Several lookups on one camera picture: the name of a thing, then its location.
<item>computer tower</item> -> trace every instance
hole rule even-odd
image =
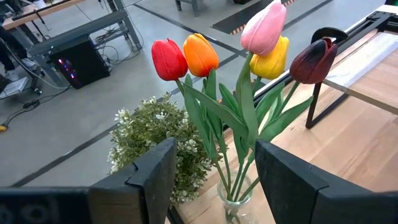
[[[54,47],[49,57],[76,89],[109,76],[108,67],[88,35]]]

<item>glass vase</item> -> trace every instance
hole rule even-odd
[[[236,171],[231,171],[231,186],[234,185],[237,176]],[[253,196],[253,191],[243,199],[239,200],[242,194],[249,188],[251,185],[251,180],[248,176],[244,177],[243,185],[241,190],[239,191],[238,201],[232,202],[227,200],[227,193],[225,191],[225,187],[221,179],[217,184],[217,193],[220,199],[223,201],[223,214],[224,223],[226,224],[255,224],[256,221],[254,219],[254,215],[252,213],[251,207],[251,198]]]

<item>yellow object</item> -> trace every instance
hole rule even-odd
[[[7,130],[7,127],[5,127],[3,125],[0,125],[0,133],[3,132],[3,131],[6,131],[6,130]]]
[[[270,54],[266,56],[253,55],[250,61],[251,72],[268,80],[278,78],[285,70],[288,47],[289,39],[280,36],[278,43]]]
[[[207,77],[212,68],[218,68],[218,56],[214,48],[201,34],[187,37],[183,51],[192,75]]]

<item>orange tulip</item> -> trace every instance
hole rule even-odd
[[[187,37],[183,51],[192,75],[207,77],[212,68],[218,68],[218,56],[214,48],[201,34]]]

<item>black mat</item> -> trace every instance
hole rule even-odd
[[[297,0],[282,0],[282,4],[284,6],[288,6],[289,4],[292,4],[295,1]],[[227,34],[231,35],[237,34],[238,32],[241,32],[243,30],[244,26],[246,25],[246,23],[248,23],[250,18],[256,15],[257,12],[267,7],[271,2],[272,0],[259,1],[243,9],[242,11],[239,11],[233,14],[232,16],[229,16],[226,19],[217,22],[211,27]]]

